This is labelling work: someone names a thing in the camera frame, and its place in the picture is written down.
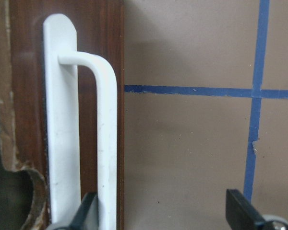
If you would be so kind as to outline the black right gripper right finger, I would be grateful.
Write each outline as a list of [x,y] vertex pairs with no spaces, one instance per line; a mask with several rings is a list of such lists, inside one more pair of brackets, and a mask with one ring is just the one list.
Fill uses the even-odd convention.
[[226,190],[226,221],[232,230],[269,230],[269,223],[237,189]]

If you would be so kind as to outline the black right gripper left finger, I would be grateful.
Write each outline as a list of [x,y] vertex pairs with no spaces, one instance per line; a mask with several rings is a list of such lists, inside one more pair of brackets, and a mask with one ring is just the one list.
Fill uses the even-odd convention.
[[98,229],[98,198],[97,193],[87,193],[81,202],[74,218],[67,227],[68,230]]

